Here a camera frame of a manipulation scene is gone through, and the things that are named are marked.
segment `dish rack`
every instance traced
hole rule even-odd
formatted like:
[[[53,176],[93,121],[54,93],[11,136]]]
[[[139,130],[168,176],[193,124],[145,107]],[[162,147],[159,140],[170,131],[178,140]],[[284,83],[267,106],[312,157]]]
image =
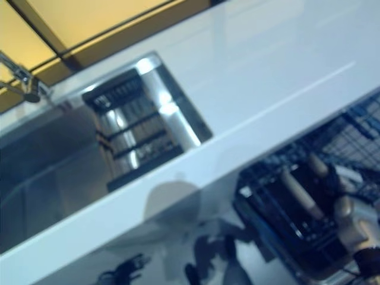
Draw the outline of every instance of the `dish rack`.
[[[378,207],[380,93],[249,166],[237,184],[234,207],[243,222],[259,229],[262,238],[269,240],[269,246],[303,283],[329,284],[328,281],[337,281],[339,271],[346,271],[352,259],[337,237],[334,201],[329,199],[332,196],[321,193],[324,185],[305,170],[311,153],[327,165],[360,173],[363,182],[356,185],[353,195]],[[316,219],[307,213],[281,184],[284,168],[313,185],[310,194],[324,210],[324,218]]]

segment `sink basin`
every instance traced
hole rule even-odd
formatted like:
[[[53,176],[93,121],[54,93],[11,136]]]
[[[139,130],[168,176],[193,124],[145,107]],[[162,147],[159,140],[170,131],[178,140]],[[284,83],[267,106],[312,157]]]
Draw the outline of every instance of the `sink basin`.
[[[1,137],[1,252],[210,137],[155,53],[83,87]]]

